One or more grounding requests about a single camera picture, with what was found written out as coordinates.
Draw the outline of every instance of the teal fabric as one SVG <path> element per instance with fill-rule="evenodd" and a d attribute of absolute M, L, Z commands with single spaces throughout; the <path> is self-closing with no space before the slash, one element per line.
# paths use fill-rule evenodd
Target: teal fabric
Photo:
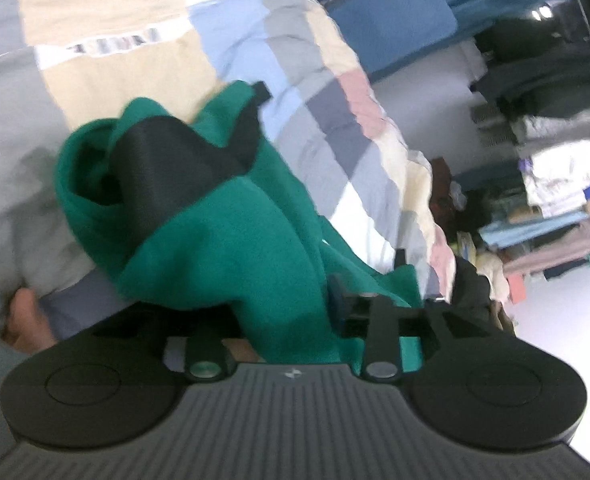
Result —
<path fill-rule="evenodd" d="M 225 146 L 253 97 L 251 87 L 235 82 L 191 126 Z M 132 252 L 108 156 L 130 126 L 158 115 L 168 113 L 151 100 L 134 100 L 121 118 L 76 131 L 57 162 L 56 190 L 70 227 L 120 294 L 178 310 L 228 303 L 267 362 L 348 362 L 356 371 L 363 342 L 332 332 L 327 277 L 339 274 L 348 290 L 386 294 L 400 307 L 421 306 L 414 268 L 383 275 L 364 264 L 317 215 L 304 186 L 263 136 L 248 173 L 184 208 Z M 419 342 L 403 338 L 401 348 L 405 370 L 418 369 Z"/>

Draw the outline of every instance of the green clothing with black trim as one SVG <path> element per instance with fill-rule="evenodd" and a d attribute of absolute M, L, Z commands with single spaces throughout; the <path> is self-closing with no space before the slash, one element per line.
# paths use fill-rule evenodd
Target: green clothing with black trim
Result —
<path fill-rule="evenodd" d="M 363 342 L 332 332 L 327 276 L 419 307 L 415 269 L 371 269 L 317 215 L 261 134 L 255 88 L 230 84 L 190 125 L 138 98 L 121 118 L 82 126 L 60 152 L 57 196 L 75 237 L 124 297 L 178 310 L 228 303 L 267 362 L 357 370 Z M 146 146 L 167 163 L 148 171 Z M 404 369 L 418 369 L 419 341 L 402 338 L 401 348 Z"/>

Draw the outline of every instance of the gray ribbed plate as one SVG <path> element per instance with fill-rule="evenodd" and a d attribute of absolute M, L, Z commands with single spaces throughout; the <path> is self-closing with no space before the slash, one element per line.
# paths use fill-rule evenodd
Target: gray ribbed plate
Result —
<path fill-rule="evenodd" d="M 454 444 L 393 386 L 345 365 L 240 365 L 188 389 L 147 434 L 111 449 L 57 452 L 20 444 L 0 480 L 588 480 L 564 445 L 519 455 Z"/>

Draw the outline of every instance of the green fabric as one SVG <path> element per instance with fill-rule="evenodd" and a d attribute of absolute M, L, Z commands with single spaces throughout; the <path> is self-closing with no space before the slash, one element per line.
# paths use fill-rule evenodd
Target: green fabric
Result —
<path fill-rule="evenodd" d="M 253 95 L 243 82 L 230 84 L 191 126 L 225 146 Z M 56 167 L 57 195 L 73 233 L 120 294 L 179 310 L 229 303 L 267 362 L 348 362 L 356 370 L 363 342 L 333 334 L 326 314 L 329 274 L 339 274 L 350 291 L 421 306 L 415 269 L 382 275 L 363 263 L 317 215 L 304 186 L 263 136 L 247 174 L 183 209 L 133 253 L 108 155 L 130 126 L 155 115 L 168 113 L 138 98 L 120 119 L 86 124 L 64 144 Z M 418 369 L 419 342 L 401 342 L 405 370 Z"/>

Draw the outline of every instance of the bed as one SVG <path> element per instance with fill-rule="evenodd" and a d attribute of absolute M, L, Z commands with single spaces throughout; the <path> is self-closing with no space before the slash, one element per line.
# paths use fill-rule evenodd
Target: bed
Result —
<path fill-rule="evenodd" d="M 430 166 L 315 0 L 0 0 L 0 306 L 32 288 L 59 337 L 122 308 L 57 204 L 57 153 L 135 97 L 189 121 L 234 80 L 265 82 L 265 136 L 355 254 L 380 272 L 403 254 L 447 294 Z"/>

